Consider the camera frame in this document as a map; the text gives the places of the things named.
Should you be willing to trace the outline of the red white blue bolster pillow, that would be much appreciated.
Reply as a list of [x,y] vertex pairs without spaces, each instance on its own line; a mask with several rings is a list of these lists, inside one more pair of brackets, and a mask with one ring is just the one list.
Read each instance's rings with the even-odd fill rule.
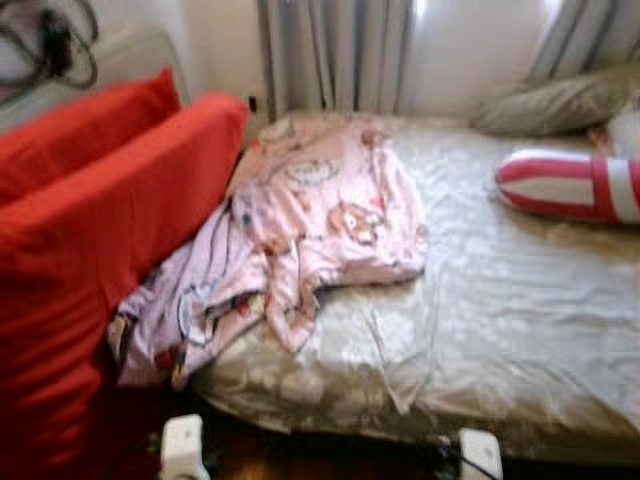
[[637,224],[634,164],[626,157],[564,148],[518,148],[494,174],[498,195],[515,209],[609,224]]

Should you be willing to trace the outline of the grey floral bed sheet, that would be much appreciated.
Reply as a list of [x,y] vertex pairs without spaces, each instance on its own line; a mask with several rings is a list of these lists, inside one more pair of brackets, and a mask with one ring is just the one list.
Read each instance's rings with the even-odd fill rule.
[[192,389],[278,433],[426,445],[474,428],[508,457],[639,465],[636,230],[504,206],[494,170],[524,140],[422,116],[384,124],[424,206],[424,274],[321,294],[298,353],[257,325]]

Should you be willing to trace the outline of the beige pillow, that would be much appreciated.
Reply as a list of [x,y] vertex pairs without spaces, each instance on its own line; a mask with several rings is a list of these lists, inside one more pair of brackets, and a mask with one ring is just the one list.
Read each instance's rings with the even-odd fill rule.
[[476,131],[502,136],[553,136],[608,122],[639,97],[640,65],[620,64],[532,84],[481,102]]

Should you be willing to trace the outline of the grey pleated curtain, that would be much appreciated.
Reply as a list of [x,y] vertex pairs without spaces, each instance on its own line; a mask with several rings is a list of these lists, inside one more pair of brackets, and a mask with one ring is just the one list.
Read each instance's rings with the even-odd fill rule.
[[639,60],[640,0],[558,0],[529,84]]
[[292,111],[396,114],[413,0],[257,0],[271,118]]

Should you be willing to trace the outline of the pink bear print blanket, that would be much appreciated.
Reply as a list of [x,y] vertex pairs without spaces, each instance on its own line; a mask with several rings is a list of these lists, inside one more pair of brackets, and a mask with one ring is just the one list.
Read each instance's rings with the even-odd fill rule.
[[419,193],[364,114],[292,116],[260,134],[195,236],[119,303],[105,340],[120,387],[180,389],[259,324],[296,353],[320,293],[407,282],[426,264]]

